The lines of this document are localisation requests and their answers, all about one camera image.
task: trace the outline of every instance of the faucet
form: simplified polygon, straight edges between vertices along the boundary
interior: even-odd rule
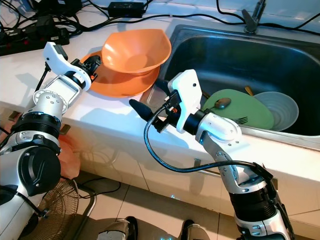
[[[247,10],[243,9],[242,16],[244,18],[246,26],[244,27],[244,32],[249,34],[256,34],[259,21],[261,19],[262,13],[266,7],[266,0],[259,0],[256,3],[255,9],[252,16],[248,13]]]

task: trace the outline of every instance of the dish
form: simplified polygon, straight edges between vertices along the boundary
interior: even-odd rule
[[[163,64],[171,43],[162,29],[114,32],[101,50],[103,65],[125,74],[144,75]]]
[[[231,103],[224,109],[213,108],[215,102],[222,98],[231,99]],[[202,110],[212,109],[220,117],[228,119],[239,119],[247,117],[243,125],[271,129],[274,126],[274,117],[271,111],[256,98],[233,89],[223,89],[215,92],[205,102]]]
[[[101,51],[86,55],[81,62],[93,55],[101,56]],[[156,81],[160,67],[141,76],[113,71],[101,64],[96,73],[98,77],[91,85],[91,90],[108,97],[126,98],[147,91]]]
[[[266,91],[254,95],[272,113],[274,125],[271,130],[283,131],[291,127],[299,116],[299,107],[290,96],[277,91]]]

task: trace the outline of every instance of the fan grille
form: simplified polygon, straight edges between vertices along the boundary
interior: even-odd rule
[[[54,189],[47,192],[39,209],[47,209],[48,218],[40,218],[38,225],[21,240],[61,240],[73,222],[79,195],[72,180],[61,179]]]

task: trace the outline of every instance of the fork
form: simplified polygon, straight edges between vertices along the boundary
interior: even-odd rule
[[[244,116],[244,117],[231,119],[231,120],[234,121],[236,124],[246,124],[248,122],[248,117]]]

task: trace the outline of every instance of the orange plate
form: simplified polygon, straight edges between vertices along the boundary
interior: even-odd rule
[[[81,62],[83,63],[90,56],[99,55],[101,51],[86,55]],[[156,81],[160,67],[152,70],[146,75],[136,76],[128,73],[113,71],[101,64],[95,71],[98,77],[91,85],[91,90],[108,97],[126,98],[135,96],[147,91]]]

